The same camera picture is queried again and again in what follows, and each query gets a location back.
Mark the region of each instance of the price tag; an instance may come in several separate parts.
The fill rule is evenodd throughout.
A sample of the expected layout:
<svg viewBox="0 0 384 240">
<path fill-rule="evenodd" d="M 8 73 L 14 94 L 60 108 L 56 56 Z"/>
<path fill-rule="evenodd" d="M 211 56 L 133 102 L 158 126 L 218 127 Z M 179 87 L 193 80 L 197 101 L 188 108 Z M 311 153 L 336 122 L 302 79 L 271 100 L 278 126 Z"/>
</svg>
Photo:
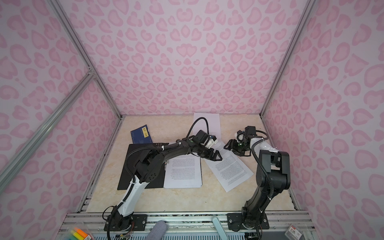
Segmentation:
<svg viewBox="0 0 384 240">
<path fill-rule="evenodd" d="M 289 232 L 297 239 L 299 240 L 302 233 L 300 233 L 294 226 L 291 226 L 289 228 Z"/>
<path fill-rule="evenodd" d="M 143 131 L 144 137 L 148 137 L 149 136 L 146 127 L 143 127 L 141 130 Z"/>
</svg>

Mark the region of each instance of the yellow sticker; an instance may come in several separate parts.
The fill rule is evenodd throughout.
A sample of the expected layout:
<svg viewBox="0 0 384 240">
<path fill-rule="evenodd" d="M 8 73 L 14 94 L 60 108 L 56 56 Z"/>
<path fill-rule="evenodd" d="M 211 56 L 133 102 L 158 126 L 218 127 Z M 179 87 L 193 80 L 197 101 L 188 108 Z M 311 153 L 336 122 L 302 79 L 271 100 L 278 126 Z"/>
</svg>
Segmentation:
<svg viewBox="0 0 384 240">
<path fill-rule="evenodd" d="M 148 137 L 149 136 L 146 127 L 143 127 L 141 130 L 143 131 L 144 137 Z"/>
</svg>

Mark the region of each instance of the paper sheet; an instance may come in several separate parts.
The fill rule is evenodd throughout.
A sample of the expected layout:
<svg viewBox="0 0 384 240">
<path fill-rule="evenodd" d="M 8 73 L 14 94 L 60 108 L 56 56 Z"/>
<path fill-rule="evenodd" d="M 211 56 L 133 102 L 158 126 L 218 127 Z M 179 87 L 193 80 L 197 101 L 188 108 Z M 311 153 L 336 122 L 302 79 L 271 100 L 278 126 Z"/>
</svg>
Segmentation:
<svg viewBox="0 0 384 240">
<path fill-rule="evenodd" d="M 208 121 L 209 134 L 215 135 L 218 140 L 221 140 L 221 129 L 220 129 L 220 116 L 218 113 L 194 113 L 193 121 L 196 119 L 204 117 Z M 193 127 L 192 133 L 196 135 L 199 130 L 207 132 L 207 124 L 204 120 L 199 120 Z"/>
<path fill-rule="evenodd" d="M 201 187 L 200 157 L 181 155 L 168 160 L 164 188 Z"/>
<path fill-rule="evenodd" d="M 229 192 L 253 175 L 253 172 L 232 151 L 225 150 L 224 142 L 219 141 L 213 146 L 223 157 L 222 161 L 205 162 L 216 176 L 217 180 L 226 192 Z"/>
</svg>

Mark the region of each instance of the pink leopard print wall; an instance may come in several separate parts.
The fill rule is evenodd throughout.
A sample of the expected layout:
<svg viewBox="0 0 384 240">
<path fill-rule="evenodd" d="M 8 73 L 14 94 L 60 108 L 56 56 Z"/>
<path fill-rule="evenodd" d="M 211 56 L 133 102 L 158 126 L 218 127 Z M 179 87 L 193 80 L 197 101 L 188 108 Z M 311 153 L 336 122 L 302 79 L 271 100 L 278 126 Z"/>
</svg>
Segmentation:
<svg viewBox="0 0 384 240">
<path fill-rule="evenodd" d="M 117 122 L 92 82 L 0 195 L 0 238 L 56 236 L 73 212 Z"/>
<path fill-rule="evenodd" d="M 123 114 L 259 113 L 306 0 L 63 0 Z"/>
<path fill-rule="evenodd" d="M 384 1 L 321 0 L 266 115 L 321 239 L 384 239 Z"/>
<path fill-rule="evenodd" d="M 86 72 L 44 0 L 0 3 L 0 172 Z"/>
</svg>

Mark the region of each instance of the yellow highlighter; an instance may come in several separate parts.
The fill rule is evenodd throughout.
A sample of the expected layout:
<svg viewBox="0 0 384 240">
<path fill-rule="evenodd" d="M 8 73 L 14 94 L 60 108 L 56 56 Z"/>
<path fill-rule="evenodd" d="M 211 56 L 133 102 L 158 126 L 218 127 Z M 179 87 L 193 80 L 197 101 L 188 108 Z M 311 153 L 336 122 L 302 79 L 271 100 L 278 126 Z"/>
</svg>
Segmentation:
<svg viewBox="0 0 384 240">
<path fill-rule="evenodd" d="M 78 240 L 84 240 L 84 238 L 83 238 L 80 234 L 78 234 L 77 232 L 75 232 L 75 231 L 73 231 L 73 230 L 71 230 L 71 234 L 72 234 L 75 238 L 77 238 Z"/>
<path fill-rule="evenodd" d="M 77 227 L 75 227 L 75 228 L 73 228 L 78 234 L 80 234 L 83 238 L 86 238 L 86 237 L 88 237 L 88 234 L 86 234 L 85 232 L 83 232 L 83 230 L 81 230 L 81 229 L 79 229 L 79 228 L 77 228 Z"/>
</svg>

